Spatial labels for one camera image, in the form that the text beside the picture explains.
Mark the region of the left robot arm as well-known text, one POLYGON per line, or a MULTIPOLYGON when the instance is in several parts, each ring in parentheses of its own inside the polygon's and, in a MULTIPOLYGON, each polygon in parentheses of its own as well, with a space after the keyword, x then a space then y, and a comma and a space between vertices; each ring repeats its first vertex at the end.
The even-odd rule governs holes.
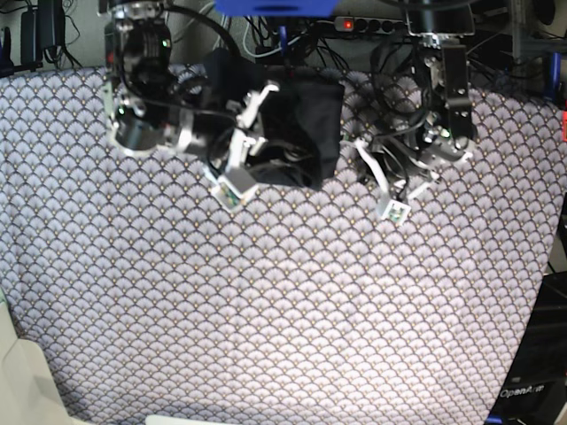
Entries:
POLYGON ((469 60, 462 40, 475 33, 469 1, 394 1, 405 24, 370 56, 370 80, 381 114, 378 131, 353 144, 378 189, 376 212, 403 223, 417 199, 439 179, 439 166, 469 160, 477 130, 472 122, 469 60), (396 73, 410 72, 419 99, 402 100, 381 84, 396 48, 411 44, 396 73))

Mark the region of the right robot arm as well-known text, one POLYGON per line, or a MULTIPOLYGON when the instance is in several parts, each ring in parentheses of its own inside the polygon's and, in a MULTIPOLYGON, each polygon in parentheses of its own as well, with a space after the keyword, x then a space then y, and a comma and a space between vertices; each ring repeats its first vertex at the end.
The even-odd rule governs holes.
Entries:
POLYGON ((170 1, 101 1, 98 12, 110 19, 103 94, 111 141, 131 157, 163 150, 200 158, 213 197, 230 213, 241 209, 258 187, 247 162, 268 142, 260 108, 279 84, 266 81, 232 100, 208 77, 180 81, 170 69, 169 13, 209 27, 224 53, 241 57, 226 28, 201 12, 170 1))

